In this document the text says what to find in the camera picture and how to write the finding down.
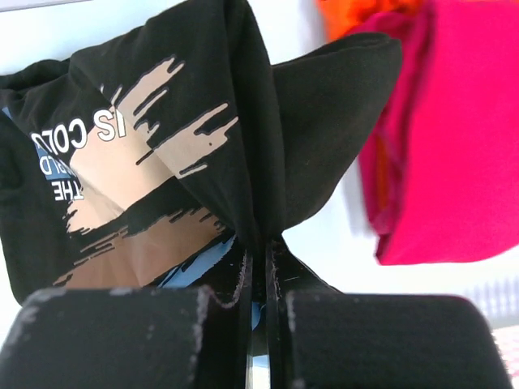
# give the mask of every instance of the white background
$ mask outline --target white background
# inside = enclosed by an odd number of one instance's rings
[[[92,0],[0,13],[0,75],[43,58],[66,58],[77,49],[123,34],[177,0]],[[300,56],[325,42],[314,0],[250,1],[273,63]],[[285,233],[292,251],[318,275],[347,292],[465,293],[488,280],[519,274],[519,249],[465,265],[380,267],[376,239],[367,225],[357,166],[314,218]],[[0,261],[0,339],[18,309]],[[264,371],[257,370],[258,387]]]

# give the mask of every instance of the clothing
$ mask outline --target clothing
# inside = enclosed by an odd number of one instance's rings
[[[328,38],[343,37],[379,12],[416,15],[423,0],[316,0],[324,17]]]
[[[1,77],[15,297],[157,285],[234,234],[261,253],[328,200],[400,65],[397,41],[361,34],[272,67],[244,0],[190,0]]]
[[[430,0],[355,30],[403,42],[359,157],[381,264],[474,262],[519,244],[518,23],[516,2]]]

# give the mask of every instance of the orange fabric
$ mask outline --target orange fabric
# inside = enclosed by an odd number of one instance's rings
[[[396,11],[414,15],[423,0],[316,0],[324,17],[328,39],[341,38],[377,12]]]

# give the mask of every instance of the black t-shirt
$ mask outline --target black t-shirt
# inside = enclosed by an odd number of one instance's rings
[[[144,286],[236,233],[316,213],[394,87],[359,34],[271,66],[245,0],[188,0],[66,61],[0,77],[0,238],[18,301]]]

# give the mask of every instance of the folded red garment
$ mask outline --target folded red garment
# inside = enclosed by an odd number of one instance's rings
[[[359,158],[381,264],[475,262],[519,244],[518,25],[516,2],[430,0],[353,30],[403,44]]]

